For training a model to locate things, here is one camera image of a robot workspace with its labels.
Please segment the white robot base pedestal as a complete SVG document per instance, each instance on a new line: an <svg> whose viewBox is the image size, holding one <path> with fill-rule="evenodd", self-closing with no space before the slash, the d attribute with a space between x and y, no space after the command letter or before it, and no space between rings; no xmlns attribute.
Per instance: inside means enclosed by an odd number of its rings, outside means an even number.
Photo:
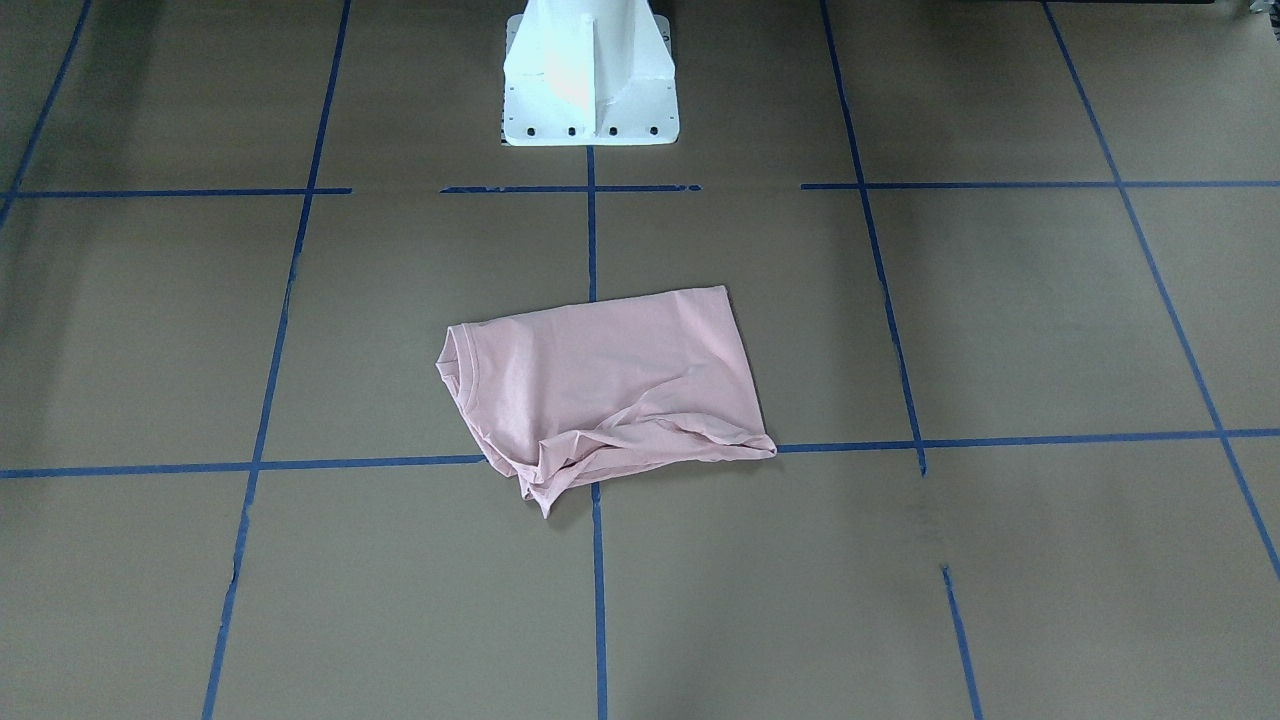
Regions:
<svg viewBox="0 0 1280 720"><path fill-rule="evenodd" d="M527 1L506 22L500 137L657 146L681 135L669 19L648 1Z"/></svg>

